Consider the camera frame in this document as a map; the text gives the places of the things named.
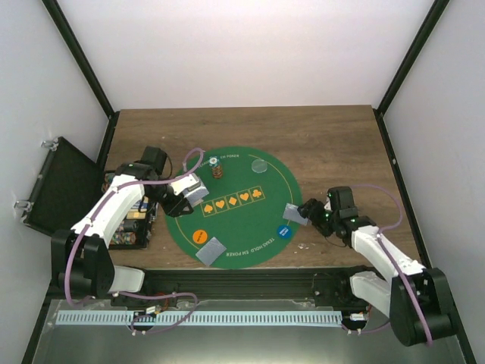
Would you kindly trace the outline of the dealt cards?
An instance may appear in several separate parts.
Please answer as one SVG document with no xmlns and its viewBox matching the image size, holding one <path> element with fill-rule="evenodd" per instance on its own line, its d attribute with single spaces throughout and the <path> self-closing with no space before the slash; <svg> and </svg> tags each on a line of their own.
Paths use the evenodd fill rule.
<svg viewBox="0 0 485 364">
<path fill-rule="evenodd" d="M 306 226 L 308 223 L 307 218 L 303 218 L 299 211 L 298 211 L 298 206 L 287 203 L 285 206 L 285 209 L 283 211 L 283 219 L 286 219 L 291 222 L 295 222 L 297 224 L 300 224 L 302 226 Z"/>
<path fill-rule="evenodd" d="M 227 248 L 219 239 L 212 237 L 197 253 L 196 258 L 206 266 L 211 266 Z"/>
</svg>

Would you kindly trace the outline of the blue small blind button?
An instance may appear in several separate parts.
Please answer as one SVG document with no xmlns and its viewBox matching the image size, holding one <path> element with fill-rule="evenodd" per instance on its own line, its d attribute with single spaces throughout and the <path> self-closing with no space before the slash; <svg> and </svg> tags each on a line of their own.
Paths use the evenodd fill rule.
<svg viewBox="0 0 485 364">
<path fill-rule="evenodd" d="M 280 239 L 291 239 L 293 236 L 293 229 L 287 224 L 282 224 L 277 227 L 277 236 Z"/>
</svg>

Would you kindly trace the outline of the clear round dealer button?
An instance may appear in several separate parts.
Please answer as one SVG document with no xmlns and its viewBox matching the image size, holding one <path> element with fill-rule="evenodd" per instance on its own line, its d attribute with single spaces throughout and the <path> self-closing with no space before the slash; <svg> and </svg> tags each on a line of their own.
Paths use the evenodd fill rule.
<svg viewBox="0 0 485 364">
<path fill-rule="evenodd" d="M 252 161 L 251 169 L 256 174 L 265 173 L 268 169 L 268 162 L 264 159 L 257 158 Z"/>
</svg>

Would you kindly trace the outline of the orange big blind button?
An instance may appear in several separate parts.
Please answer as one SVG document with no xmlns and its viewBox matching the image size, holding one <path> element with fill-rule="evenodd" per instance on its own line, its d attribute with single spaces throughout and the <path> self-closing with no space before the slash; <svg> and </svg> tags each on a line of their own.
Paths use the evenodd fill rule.
<svg viewBox="0 0 485 364">
<path fill-rule="evenodd" d="M 195 244 L 202 245 L 208 241 L 208 233 L 205 230 L 198 229 L 193 232 L 192 240 Z"/>
</svg>

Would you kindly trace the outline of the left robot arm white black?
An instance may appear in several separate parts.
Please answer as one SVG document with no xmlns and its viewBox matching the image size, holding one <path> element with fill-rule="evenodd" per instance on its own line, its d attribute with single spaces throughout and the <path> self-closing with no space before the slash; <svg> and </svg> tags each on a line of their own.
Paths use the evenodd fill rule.
<svg viewBox="0 0 485 364">
<path fill-rule="evenodd" d="M 80 221 L 68 230 L 58 230 L 51 239 L 52 282 L 64 291 L 72 307 L 109 294 L 127 295 L 137 306 L 147 306 L 155 288 L 145 281 L 141 268 L 114 265 L 109 246 L 115 231 L 133 205 L 148 197 L 164 207 L 171 217 L 190 214 L 191 194 L 202 188 L 196 177 L 201 162 L 172 179 L 162 177 L 166 154 L 148 146 L 142 158 L 125 162 L 101 199 Z"/>
</svg>

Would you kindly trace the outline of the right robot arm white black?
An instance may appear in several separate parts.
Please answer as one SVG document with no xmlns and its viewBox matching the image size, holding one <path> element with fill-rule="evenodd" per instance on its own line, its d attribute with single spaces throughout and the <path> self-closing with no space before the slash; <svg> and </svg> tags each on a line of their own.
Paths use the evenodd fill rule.
<svg viewBox="0 0 485 364">
<path fill-rule="evenodd" d="M 369 303 L 406 347 L 457 334 L 458 313 L 445 274 L 404 254 L 385 236 L 385 227 L 361 215 L 351 187 L 330 188 L 325 202 L 309 199 L 297 212 L 322 236 L 336 235 L 374 267 L 337 285 L 341 303 Z"/>
</svg>

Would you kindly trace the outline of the blue patterned card deck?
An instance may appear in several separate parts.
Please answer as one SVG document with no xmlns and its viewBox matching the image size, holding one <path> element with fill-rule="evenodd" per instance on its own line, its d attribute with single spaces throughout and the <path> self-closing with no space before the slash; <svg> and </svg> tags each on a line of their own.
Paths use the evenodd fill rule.
<svg viewBox="0 0 485 364">
<path fill-rule="evenodd" d="M 184 196 L 192 207 L 200 204 L 209 194 L 207 187 L 201 182 L 196 187 L 190 187 L 184 192 Z"/>
</svg>

